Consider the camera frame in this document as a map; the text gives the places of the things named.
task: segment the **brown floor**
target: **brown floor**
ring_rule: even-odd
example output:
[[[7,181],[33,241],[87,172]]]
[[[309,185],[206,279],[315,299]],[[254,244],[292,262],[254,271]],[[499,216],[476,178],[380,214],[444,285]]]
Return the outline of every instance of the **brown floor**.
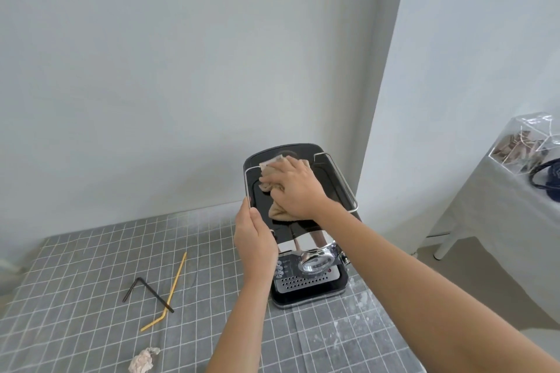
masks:
[[[420,248],[418,259],[484,303],[516,329],[560,330],[560,325],[529,298],[476,237],[459,240],[441,261],[433,257],[437,248]]]

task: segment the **white table leg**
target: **white table leg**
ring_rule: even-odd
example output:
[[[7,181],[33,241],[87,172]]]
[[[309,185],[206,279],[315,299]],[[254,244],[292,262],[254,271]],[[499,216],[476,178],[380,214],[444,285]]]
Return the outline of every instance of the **white table leg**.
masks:
[[[433,257],[437,260],[442,259],[445,254],[447,254],[447,251],[449,251],[455,242],[458,241],[459,237],[461,237],[461,233],[457,229],[452,230],[447,239],[445,239],[445,241],[443,241],[439,248],[433,253]]]

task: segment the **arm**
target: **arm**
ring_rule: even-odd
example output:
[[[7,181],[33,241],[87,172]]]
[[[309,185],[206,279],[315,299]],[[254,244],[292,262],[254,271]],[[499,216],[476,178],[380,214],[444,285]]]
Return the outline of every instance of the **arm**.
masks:
[[[262,325],[278,246],[258,211],[249,209],[247,199],[236,217],[234,243],[243,263],[244,284],[207,373],[256,373],[259,369]]]
[[[328,199],[311,169],[294,159],[273,166],[282,172],[263,180],[284,191],[272,197],[329,231],[430,372],[560,372],[497,314]]]

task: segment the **yellow straw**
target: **yellow straw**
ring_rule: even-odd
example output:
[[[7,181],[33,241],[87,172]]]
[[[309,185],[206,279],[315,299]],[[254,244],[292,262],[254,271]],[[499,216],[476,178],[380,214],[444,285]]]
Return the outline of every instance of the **yellow straw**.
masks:
[[[167,297],[167,304],[169,305],[172,301],[172,296],[173,296],[173,292],[175,291],[175,286],[177,285],[177,280],[179,280],[179,276],[181,275],[181,269],[183,268],[183,264],[185,263],[186,260],[186,252],[183,254],[183,259],[181,260],[181,265],[178,267],[178,271],[177,271],[177,275],[175,276],[175,281],[173,282],[173,286],[171,288],[171,292],[169,293],[169,297]],[[161,316],[159,316],[157,319],[153,320],[150,324],[146,324],[142,329],[140,329],[140,332],[143,332],[146,329],[149,329],[150,327],[152,327],[154,324],[159,323],[161,320],[163,320],[165,318],[165,315],[167,314],[167,307],[164,308],[164,312],[161,314]]]

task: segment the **black coffee machine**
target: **black coffee machine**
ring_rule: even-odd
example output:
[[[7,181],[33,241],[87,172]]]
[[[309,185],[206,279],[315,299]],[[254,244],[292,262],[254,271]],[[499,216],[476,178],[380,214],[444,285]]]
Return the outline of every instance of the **black coffee machine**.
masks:
[[[276,221],[268,216],[270,193],[259,188],[259,164],[278,155],[309,161],[326,195],[340,202],[356,218],[358,203],[332,157],[318,145],[297,143],[259,152],[243,164],[245,192],[270,227],[278,243],[278,264],[270,288],[274,304],[287,308],[344,292],[348,283],[348,258],[338,244],[312,220]]]

